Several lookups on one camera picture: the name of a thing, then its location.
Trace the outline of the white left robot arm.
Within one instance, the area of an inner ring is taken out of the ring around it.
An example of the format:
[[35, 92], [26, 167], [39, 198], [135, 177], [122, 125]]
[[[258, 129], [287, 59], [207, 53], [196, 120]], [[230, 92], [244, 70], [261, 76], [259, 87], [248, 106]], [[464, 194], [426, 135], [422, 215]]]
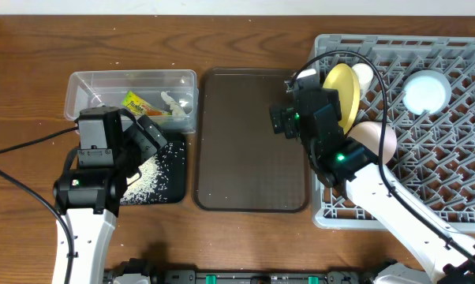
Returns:
[[140, 166], [167, 144], [143, 115], [127, 129], [119, 114], [101, 116], [81, 132], [86, 141], [66, 156], [54, 183], [58, 244], [54, 283], [101, 283], [121, 199], [141, 177]]

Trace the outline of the light blue bowl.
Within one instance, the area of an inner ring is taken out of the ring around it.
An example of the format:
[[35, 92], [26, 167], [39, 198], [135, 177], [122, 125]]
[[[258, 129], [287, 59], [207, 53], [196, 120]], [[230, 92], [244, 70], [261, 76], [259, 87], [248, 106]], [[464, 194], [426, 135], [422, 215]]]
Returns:
[[403, 104], [416, 115], [425, 112], [438, 114], [451, 100], [451, 85], [442, 74], [433, 70], [421, 70], [409, 76], [402, 87]]

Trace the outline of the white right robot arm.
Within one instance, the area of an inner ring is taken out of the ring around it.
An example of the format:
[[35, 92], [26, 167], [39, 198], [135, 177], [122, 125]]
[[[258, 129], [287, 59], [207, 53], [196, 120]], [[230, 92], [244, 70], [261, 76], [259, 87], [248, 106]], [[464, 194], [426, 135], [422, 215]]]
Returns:
[[299, 139], [317, 179], [362, 207], [417, 259], [434, 283], [475, 283], [475, 238], [442, 220], [386, 164], [397, 139], [384, 122], [345, 134], [336, 90], [298, 90], [290, 106], [271, 106], [275, 133]]

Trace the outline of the yellow plate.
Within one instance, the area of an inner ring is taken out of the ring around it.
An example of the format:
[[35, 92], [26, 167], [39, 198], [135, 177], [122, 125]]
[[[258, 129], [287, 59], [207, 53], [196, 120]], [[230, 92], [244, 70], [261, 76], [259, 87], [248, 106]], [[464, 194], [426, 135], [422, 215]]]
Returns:
[[347, 64], [337, 64], [326, 76], [323, 88], [335, 89], [342, 112], [339, 125], [348, 133], [355, 122], [360, 103], [360, 85], [356, 73]]

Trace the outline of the yellow green snack wrapper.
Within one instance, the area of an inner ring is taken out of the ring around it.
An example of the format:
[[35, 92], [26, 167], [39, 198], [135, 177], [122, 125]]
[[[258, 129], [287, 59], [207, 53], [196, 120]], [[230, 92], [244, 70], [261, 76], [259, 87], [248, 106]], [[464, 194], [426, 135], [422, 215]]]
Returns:
[[146, 100], [142, 99], [132, 91], [128, 91], [125, 98], [122, 100], [122, 105], [126, 107], [135, 116], [167, 116], [170, 115], [168, 111], [152, 106]]

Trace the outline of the white cup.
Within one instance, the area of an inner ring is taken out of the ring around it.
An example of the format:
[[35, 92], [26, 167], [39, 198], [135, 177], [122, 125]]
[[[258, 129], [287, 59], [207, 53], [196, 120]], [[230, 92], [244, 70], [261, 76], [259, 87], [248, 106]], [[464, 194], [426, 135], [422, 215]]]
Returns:
[[367, 94], [370, 84], [372, 83], [374, 72], [372, 71], [371, 66], [365, 63], [357, 63], [353, 65], [352, 70], [357, 75], [361, 98], [363, 98]]

